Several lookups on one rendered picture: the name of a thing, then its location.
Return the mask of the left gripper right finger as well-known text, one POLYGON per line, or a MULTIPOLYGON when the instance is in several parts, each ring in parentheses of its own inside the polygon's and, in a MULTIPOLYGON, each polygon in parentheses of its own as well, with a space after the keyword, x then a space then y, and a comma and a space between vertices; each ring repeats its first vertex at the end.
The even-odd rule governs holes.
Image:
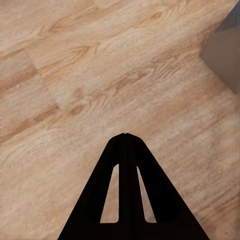
POLYGON ((125 134, 133 240, 210 240, 145 142, 125 134), (145 221, 137 167, 156 219, 145 221))

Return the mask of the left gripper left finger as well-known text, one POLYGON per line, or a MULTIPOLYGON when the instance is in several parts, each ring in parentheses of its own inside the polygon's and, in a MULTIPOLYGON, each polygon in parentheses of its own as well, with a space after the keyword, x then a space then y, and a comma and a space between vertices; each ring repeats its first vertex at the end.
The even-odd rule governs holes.
POLYGON ((108 141, 58 240, 133 240, 125 133, 108 141), (113 168, 117 164, 118 222, 100 223, 113 168))

